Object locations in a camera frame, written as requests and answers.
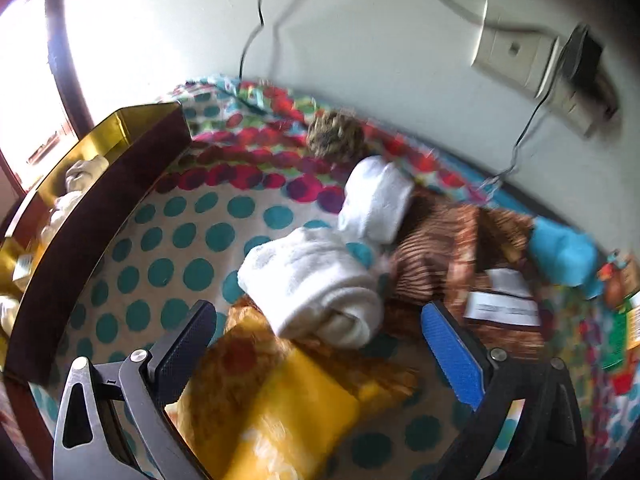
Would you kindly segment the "yellow cheese snack bag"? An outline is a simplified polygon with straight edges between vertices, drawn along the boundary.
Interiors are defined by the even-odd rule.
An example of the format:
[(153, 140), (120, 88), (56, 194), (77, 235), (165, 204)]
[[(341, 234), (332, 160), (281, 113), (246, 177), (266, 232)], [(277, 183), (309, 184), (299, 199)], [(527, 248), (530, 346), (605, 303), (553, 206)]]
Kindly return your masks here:
[(243, 296), (166, 412), (214, 479), (313, 479), (356, 426), (418, 383), (410, 367), (280, 338)]

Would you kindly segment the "white sock front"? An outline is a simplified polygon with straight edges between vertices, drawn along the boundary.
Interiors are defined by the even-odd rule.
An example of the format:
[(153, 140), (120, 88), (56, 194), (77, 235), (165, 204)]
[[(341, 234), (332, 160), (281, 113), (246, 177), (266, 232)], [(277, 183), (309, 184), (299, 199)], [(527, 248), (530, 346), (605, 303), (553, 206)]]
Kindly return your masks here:
[(329, 229), (298, 228), (252, 248), (238, 283), (280, 338), (359, 349), (383, 321), (374, 277)]

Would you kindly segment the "white sock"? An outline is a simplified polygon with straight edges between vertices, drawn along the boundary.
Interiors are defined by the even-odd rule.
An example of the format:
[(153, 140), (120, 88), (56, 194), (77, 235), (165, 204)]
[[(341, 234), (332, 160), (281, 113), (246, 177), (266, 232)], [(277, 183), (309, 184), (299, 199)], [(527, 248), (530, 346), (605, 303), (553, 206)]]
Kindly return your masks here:
[(374, 277), (329, 229), (298, 228), (252, 248), (238, 283), (280, 338), (359, 349), (383, 321)]
[(338, 229), (375, 244), (392, 244), (409, 208), (413, 189), (413, 180), (384, 157), (360, 160), (344, 187)]

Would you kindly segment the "clear plastic bag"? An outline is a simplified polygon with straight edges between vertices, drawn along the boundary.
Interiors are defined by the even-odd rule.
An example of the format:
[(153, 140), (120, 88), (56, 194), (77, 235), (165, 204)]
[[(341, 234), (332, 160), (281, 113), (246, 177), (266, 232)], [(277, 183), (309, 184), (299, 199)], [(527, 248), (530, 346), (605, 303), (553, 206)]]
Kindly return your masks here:
[(0, 323), (6, 336), (11, 336), (20, 302), (9, 295), (0, 296)]
[(73, 191), (58, 197), (50, 211), (49, 220), (40, 232), (40, 243), (47, 247), (58, 232), (68, 215), (80, 202), (84, 195), (81, 191)]

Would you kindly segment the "white sock back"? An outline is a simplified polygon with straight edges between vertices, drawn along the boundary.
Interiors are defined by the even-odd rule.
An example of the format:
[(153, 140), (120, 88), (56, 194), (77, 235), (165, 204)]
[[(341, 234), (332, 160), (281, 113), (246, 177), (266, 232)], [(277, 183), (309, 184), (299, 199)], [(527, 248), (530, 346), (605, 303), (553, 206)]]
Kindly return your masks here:
[(384, 157), (360, 160), (344, 187), (338, 229), (375, 244), (392, 244), (409, 208), (413, 189), (413, 180)]

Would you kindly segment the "beige sock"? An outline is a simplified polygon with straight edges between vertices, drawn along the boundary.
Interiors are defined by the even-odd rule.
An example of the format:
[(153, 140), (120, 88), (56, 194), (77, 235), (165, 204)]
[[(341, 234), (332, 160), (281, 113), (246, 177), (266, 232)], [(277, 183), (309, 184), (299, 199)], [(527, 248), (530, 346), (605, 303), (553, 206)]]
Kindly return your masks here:
[(96, 155), (93, 159), (74, 162), (65, 173), (66, 192), (85, 193), (102, 176), (108, 166), (110, 166), (110, 163), (102, 155)]

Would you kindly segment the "brown snack bag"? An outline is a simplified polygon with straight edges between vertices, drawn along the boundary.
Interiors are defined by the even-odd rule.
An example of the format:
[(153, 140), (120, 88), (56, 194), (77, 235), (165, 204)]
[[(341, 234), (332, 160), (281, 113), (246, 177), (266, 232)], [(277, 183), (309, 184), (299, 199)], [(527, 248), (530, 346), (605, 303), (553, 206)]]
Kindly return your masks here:
[(527, 255), (533, 227), (534, 218), (527, 214), (455, 203), (430, 190), (413, 192), (390, 255), (383, 330), (419, 339), (423, 306), (439, 301), (486, 348), (500, 347), (519, 359), (537, 359), (544, 348), (540, 328), (464, 317), (472, 292), (496, 289), (489, 278), (492, 269), (520, 271), (527, 285), (539, 284)]

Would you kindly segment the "blue cloth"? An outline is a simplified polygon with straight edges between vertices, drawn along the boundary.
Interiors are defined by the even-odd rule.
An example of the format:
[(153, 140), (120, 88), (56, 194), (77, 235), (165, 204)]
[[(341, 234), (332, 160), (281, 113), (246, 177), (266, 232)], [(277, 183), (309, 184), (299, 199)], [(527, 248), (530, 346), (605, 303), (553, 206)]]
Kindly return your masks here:
[(587, 299), (602, 294), (603, 284), (597, 277), (598, 248), (586, 233), (536, 217), (528, 252), (551, 284), (578, 287)]

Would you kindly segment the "green red medicine box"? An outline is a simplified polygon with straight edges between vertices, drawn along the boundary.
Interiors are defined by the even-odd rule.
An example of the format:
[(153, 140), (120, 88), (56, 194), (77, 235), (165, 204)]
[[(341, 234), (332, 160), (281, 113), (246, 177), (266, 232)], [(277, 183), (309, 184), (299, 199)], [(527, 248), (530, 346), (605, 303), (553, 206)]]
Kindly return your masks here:
[(613, 327), (608, 334), (608, 348), (603, 358), (605, 374), (612, 382), (616, 396), (631, 390), (639, 364), (639, 346), (632, 351), (626, 350), (626, 312), (619, 310), (614, 314)]

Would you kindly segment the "gold interior tin box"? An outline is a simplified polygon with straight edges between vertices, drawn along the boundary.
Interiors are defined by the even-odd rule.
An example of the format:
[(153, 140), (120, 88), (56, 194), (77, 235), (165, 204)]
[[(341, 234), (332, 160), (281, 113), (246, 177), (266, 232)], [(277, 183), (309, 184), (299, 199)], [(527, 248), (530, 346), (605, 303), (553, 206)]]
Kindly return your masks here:
[[(177, 102), (121, 108), (82, 138), (31, 190), (1, 243), (1, 291), (20, 302), (1, 365), (24, 382), (45, 385), (67, 319), (120, 226), (168, 166), (189, 146)], [(63, 220), (47, 247), (40, 228), (65, 190), (75, 162), (108, 165)]]

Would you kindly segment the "orange small medicine box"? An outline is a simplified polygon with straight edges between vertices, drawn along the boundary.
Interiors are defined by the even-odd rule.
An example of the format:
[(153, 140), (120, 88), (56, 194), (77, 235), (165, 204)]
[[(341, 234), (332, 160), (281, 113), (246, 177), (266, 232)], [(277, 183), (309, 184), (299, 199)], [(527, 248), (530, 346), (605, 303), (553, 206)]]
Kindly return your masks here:
[(640, 292), (628, 298), (626, 312), (626, 350), (632, 351), (640, 344)]

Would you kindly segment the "polka dot tablecloth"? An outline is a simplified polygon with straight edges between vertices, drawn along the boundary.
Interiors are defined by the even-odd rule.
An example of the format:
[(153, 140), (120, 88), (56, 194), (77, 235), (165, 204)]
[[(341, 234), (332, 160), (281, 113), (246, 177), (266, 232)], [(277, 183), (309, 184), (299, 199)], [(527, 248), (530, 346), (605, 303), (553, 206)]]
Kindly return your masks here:
[[(395, 241), (375, 244), (337, 225), (345, 184), (363, 158), (395, 164), (413, 192), (541, 217), (485, 193), (435, 152), (358, 119), (366, 156), (314, 157), (308, 127), (331, 110), (288, 90), (214, 77), (166, 102), (180, 104), (191, 142), (105, 248), (67, 319), (48, 383), (6, 370), (16, 418), (25, 434), (42, 434), (55, 479), (213, 479), (170, 420), (173, 403), (159, 408), (152, 398), (150, 350), (198, 300), (216, 309), (207, 349), (216, 342), (231, 307), (247, 296), (238, 270), (252, 248), (298, 228), (332, 230), (374, 277), (385, 314)], [(638, 477), (639, 364), (622, 396), (603, 368), (614, 314), (628, 310), (628, 299), (612, 311), (603, 292), (587, 299), (578, 287), (551, 284), (528, 246), (527, 255), (537, 286), (520, 271), (492, 269), (496, 289), (472, 292), (464, 317), (540, 328), (541, 356), (519, 359), (483, 344), (492, 375), (473, 410), (454, 394), (423, 334), (395, 337), (383, 316), (368, 344), (337, 349), (410, 367), (418, 388), (356, 426), (314, 479)]]

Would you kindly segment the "white power socket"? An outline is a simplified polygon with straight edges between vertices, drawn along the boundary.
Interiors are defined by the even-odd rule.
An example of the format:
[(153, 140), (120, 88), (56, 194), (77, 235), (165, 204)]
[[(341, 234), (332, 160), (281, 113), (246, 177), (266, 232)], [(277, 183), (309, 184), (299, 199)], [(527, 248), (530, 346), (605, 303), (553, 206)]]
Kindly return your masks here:
[(614, 84), (603, 75), (596, 81), (599, 95), (575, 90), (564, 79), (555, 85), (548, 109), (582, 138), (615, 136), (620, 133), (620, 99)]

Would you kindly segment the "black power adapter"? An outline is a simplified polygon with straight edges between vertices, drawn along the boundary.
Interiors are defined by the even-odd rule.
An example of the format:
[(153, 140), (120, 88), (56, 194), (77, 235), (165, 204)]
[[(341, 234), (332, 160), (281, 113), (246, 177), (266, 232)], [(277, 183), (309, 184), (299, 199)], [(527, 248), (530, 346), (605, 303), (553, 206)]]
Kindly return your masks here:
[(603, 47), (593, 37), (590, 27), (578, 24), (568, 38), (560, 66), (562, 77), (576, 90), (593, 93)]

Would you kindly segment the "white wall plate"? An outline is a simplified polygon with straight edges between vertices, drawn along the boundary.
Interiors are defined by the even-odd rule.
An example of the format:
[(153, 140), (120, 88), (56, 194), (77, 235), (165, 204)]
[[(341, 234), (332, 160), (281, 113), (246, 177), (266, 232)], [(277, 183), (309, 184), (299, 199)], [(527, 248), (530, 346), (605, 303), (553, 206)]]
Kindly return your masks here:
[(548, 88), (560, 54), (559, 36), (553, 32), (514, 32), (511, 17), (489, 1), (483, 9), (472, 64), (488, 77), (521, 91), (534, 100)]

